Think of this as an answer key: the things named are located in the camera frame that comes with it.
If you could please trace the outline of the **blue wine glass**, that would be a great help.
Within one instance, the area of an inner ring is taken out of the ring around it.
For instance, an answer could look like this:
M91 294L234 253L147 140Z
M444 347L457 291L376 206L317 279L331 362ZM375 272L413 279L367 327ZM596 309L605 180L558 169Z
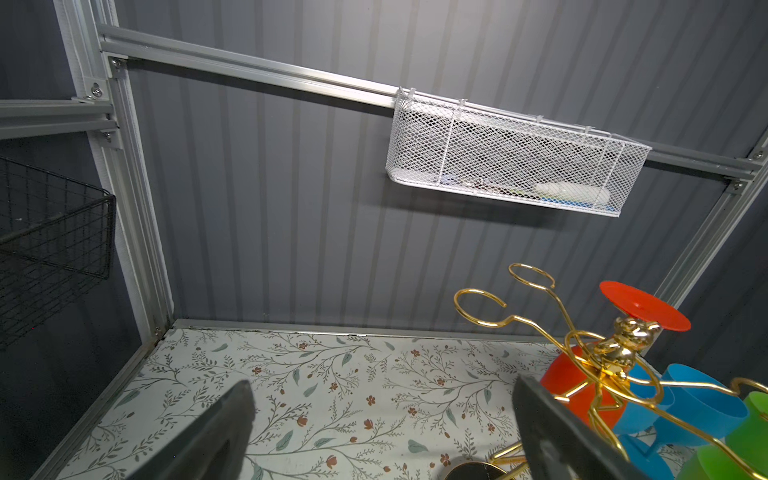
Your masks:
M648 373L642 368L644 364L638 362L629 372L631 377L641 380L649 380ZM630 391L638 398L652 399L655 395L655 388L652 385L630 384ZM674 404L675 397L671 388L664 387L664 397L658 404L658 407L666 411ZM657 451L648 453L649 445L633 436L645 431L659 418L659 416L644 407L628 403L625 411L613 427L613 432L617 435L624 446L631 463L641 470L651 479L674 479L674 476Z
M749 415L747 406L737 396L692 387L672 387L671 391L675 400L666 412L717 439L730 434ZM652 452L663 445L699 447L706 444L705 440L662 417L653 426L656 438L650 446Z

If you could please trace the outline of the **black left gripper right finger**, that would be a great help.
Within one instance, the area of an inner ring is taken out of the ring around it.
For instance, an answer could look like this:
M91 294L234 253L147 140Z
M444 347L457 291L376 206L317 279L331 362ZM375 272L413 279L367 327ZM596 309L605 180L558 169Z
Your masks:
M520 375L513 409L534 479L644 479L532 377Z

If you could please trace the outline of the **green wine glass back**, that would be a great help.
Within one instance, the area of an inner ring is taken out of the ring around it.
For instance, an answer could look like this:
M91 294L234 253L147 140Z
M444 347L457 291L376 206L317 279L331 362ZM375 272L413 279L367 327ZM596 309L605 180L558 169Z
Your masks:
M725 444L760 475L767 476L767 394L746 398L747 419L725 438ZM678 479L751 479L716 446L703 446L682 467Z

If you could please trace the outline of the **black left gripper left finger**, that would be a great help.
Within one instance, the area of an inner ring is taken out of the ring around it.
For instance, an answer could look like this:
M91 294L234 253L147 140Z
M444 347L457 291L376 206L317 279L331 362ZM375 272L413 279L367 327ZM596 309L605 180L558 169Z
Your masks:
M251 385L234 384L131 479L237 479L256 408Z

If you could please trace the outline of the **red wine glass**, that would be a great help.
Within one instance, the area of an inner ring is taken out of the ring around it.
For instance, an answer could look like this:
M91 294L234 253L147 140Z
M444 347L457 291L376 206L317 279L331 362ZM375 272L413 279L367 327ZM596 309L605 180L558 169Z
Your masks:
M559 354L540 380L551 394L566 398L565 407L588 423L588 409L597 395L597 386L585 370L615 383L628 384L626 375L637 363L637 354L650 346L663 330L686 332L690 320L680 311L635 287L603 281L602 294L621 312L614 322L614 334L606 339L576 344L572 351L582 358L574 363Z

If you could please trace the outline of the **blue wine glass front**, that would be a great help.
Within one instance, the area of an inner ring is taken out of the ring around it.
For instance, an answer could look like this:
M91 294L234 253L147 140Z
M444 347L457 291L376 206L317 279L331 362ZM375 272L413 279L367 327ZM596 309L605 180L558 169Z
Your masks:
M692 387L672 387L671 391L675 400L666 412L717 439L730 434L749 415L747 406L737 396ZM662 417L653 426L656 438L650 446L652 452L663 445L699 447L706 444L705 440Z

